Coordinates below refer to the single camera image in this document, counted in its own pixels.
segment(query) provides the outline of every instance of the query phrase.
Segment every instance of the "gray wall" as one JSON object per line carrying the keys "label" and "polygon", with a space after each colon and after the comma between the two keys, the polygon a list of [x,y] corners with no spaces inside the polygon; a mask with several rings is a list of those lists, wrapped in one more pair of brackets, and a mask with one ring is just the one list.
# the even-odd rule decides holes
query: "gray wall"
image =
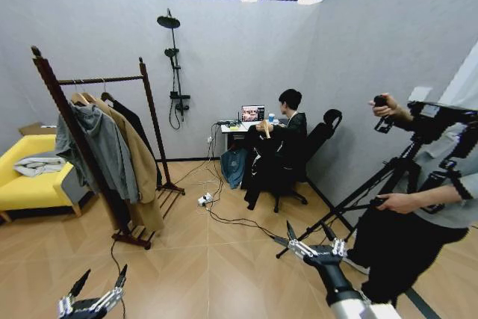
{"label": "gray wall", "polygon": [[[478,0],[325,0],[315,25],[303,109],[310,125],[329,108],[344,112],[335,138],[309,163],[313,182],[335,204],[400,154],[410,134],[373,130],[367,100],[415,86],[438,100],[478,39]],[[356,214],[349,216],[354,221]]]}
{"label": "gray wall", "polygon": [[[58,78],[135,75],[142,56],[168,158],[205,156],[211,124],[236,118],[241,105],[264,104],[276,113],[280,92],[304,78],[317,11],[295,2],[239,0],[0,0],[0,6],[1,47],[9,67],[0,70],[0,85],[21,89],[34,105],[30,119],[25,100],[12,97],[18,104],[8,105],[15,108],[8,112],[13,120],[2,115],[0,126],[2,133],[15,135],[1,138],[1,151],[14,142],[20,125],[56,123],[54,103],[31,62],[30,46],[37,45]],[[172,47],[171,33],[156,22],[168,7],[181,21],[176,44],[182,90],[192,96],[179,131],[167,119],[172,72],[164,49]],[[99,95],[103,86],[84,88]],[[141,82],[107,90],[142,118],[154,144]],[[222,136],[218,146],[223,149]]]}

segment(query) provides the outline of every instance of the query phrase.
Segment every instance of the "black office chair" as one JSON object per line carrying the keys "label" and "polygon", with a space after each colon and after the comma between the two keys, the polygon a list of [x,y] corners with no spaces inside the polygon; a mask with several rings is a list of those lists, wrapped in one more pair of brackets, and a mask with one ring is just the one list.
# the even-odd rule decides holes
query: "black office chair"
{"label": "black office chair", "polygon": [[339,123],[342,121],[342,113],[339,110],[335,110],[334,108],[328,110],[323,115],[323,123],[319,123],[315,128],[312,130],[310,134],[308,134],[307,138],[305,139],[305,150],[304,150],[304,162],[301,168],[282,168],[282,184],[285,182],[286,190],[278,191],[277,189],[274,191],[274,197],[276,198],[276,205],[274,207],[274,212],[279,212],[279,200],[281,195],[291,195],[294,198],[300,199],[303,205],[306,205],[307,199],[294,191],[292,189],[295,182],[306,182],[307,178],[305,175],[305,164],[312,158],[312,156],[317,152],[317,150],[335,133],[335,130]]}

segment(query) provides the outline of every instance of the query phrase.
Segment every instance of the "desk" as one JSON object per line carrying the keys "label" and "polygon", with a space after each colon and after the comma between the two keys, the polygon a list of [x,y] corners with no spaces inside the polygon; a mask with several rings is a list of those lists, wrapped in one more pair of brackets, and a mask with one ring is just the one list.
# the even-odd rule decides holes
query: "desk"
{"label": "desk", "polygon": [[[240,126],[239,126],[239,129],[237,129],[235,131],[231,130],[226,125],[221,125],[221,132],[226,137],[224,139],[224,144],[226,146],[224,151],[227,151],[228,148],[229,148],[229,144],[228,144],[229,134],[232,134],[237,139],[244,139],[244,137],[246,136],[246,132],[249,131],[249,127],[258,125],[259,123],[261,123],[261,121],[251,121],[251,122],[248,122],[248,123],[241,123]],[[272,122],[272,124],[277,125],[277,124],[279,124],[279,121],[277,119],[275,119]]]}

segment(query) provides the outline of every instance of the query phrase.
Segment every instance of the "human hand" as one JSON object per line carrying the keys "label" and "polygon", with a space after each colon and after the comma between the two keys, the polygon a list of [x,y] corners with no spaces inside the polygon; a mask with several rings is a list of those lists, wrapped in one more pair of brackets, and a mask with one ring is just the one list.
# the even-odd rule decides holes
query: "human hand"
{"label": "human hand", "polygon": [[[266,132],[266,128],[262,123],[259,123],[258,125],[255,126],[255,129],[259,132]],[[274,126],[272,126],[270,123],[267,124],[267,129],[269,132],[272,132],[274,130]]]}
{"label": "human hand", "polygon": [[386,199],[383,204],[378,206],[376,209],[383,211],[384,209],[390,209],[401,214],[407,214],[413,212],[420,207],[423,207],[420,200],[414,196],[414,194],[405,194],[405,193],[388,193],[380,194],[377,197]]}
{"label": "human hand", "polygon": [[397,100],[395,100],[390,94],[388,93],[383,93],[383,97],[385,97],[385,100],[387,101],[386,106],[375,106],[375,102],[369,101],[369,105],[372,105],[372,111],[373,114],[377,117],[384,117],[384,116],[393,116],[395,114],[398,114],[400,112],[400,106],[398,105]]}

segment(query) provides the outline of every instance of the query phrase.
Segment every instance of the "beige coat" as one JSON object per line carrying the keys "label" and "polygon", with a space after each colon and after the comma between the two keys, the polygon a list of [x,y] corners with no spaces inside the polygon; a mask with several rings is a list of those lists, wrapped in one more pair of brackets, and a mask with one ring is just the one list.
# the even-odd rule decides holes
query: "beige coat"
{"label": "beige coat", "polygon": [[100,110],[113,119],[128,145],[137,188],[140,192],[137,204],[132,205],[128,203],[133,224],[135,226],[145,226],[150,231],[158,232],[164,227],[164,224],[163,217],[159,211],[159,200],[156,196],[156,160],[152,157],[140,135],[137,134],[131,123],[122,114],[108,106],[101,99],[95,99],[86,93],[83,95],[85,95],[88,102],[98,106]]}

